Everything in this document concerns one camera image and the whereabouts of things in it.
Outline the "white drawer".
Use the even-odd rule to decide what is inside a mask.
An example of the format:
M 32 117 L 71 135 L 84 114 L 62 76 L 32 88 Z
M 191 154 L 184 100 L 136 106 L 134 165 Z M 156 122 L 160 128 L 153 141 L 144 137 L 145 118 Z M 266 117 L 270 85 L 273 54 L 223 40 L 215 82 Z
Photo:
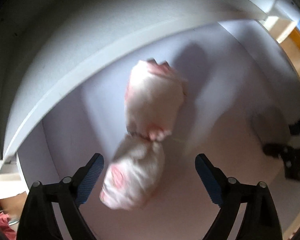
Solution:
M 128 76 L 139 60 L 166 60 L 186 79 L 170 89 L 156 121 L 127 121 Z M 279 189 L 280 163 L 266 157 L 250 120 L 264 115 L 281 136 L 279 117 L 300 118 L 300 78 L 280 45 L 252 20 L 209 24 L 165 38 L 101 70 L 74 89 L 33 129 L 18 150 L 26 182 L 55 183 L 100 153 L 106 164 L 127 133 L 154 138 L 158 128 L 165 165 L 142 209 L 111 210 L 101 203 L 101 182 L 80 208 L 99 239 L 198 239 L 212 223 L 212 204 L 196 174 L 205 153 L 227 175 L 264 180 Z

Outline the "red cloth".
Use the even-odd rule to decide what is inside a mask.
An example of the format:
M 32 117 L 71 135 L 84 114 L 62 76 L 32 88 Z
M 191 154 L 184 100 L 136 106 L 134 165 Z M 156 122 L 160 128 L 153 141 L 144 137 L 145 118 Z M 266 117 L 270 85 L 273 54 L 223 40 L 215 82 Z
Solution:
M 0 230 L 9 240 L 16 240 L 17 233 L 9 226 L 10 220 L 9 214 L 0 212 Z

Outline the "pink floral white cloth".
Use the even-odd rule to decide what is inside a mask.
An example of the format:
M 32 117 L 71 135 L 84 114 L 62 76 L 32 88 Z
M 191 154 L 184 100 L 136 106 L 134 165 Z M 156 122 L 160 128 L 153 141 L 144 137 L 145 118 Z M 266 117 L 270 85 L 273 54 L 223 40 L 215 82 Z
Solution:
M 164 164 L 160 142 L 127 134 L 107 168 L 100 200 L 112 210 L 143 207 L 159 185 Z

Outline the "white cabinet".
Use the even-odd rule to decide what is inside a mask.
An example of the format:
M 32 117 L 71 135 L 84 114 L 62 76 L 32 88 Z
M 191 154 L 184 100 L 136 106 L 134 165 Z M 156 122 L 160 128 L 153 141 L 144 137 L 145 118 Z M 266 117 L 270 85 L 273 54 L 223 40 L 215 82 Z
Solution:
M 245 97 L 300 118 L 300 79 L 261 24 L 284 0 L 0 0 L 0 160 L 40 126 L 46 150 L 112 154 L 140 60 L 188 79 L 171 139 L 201 148 Z

